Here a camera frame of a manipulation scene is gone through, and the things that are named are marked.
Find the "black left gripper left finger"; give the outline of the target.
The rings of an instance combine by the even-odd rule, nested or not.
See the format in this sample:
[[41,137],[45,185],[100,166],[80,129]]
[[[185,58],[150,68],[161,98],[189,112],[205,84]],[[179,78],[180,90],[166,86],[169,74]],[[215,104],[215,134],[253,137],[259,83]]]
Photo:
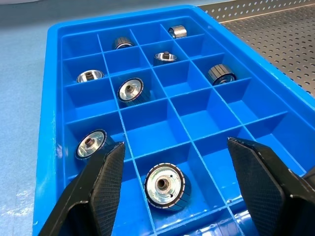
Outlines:
[[64,189],[39,232],[41,236],[109,236],[120,201],[124,142],[96,151]]

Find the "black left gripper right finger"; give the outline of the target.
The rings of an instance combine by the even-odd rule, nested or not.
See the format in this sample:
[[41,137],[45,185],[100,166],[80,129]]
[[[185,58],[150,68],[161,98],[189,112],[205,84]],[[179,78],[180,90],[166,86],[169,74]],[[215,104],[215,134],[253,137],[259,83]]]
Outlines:
[[261,236],[315,234],[315,170],[298,176],[268,146],[229,137],[227,146],[245,201]]

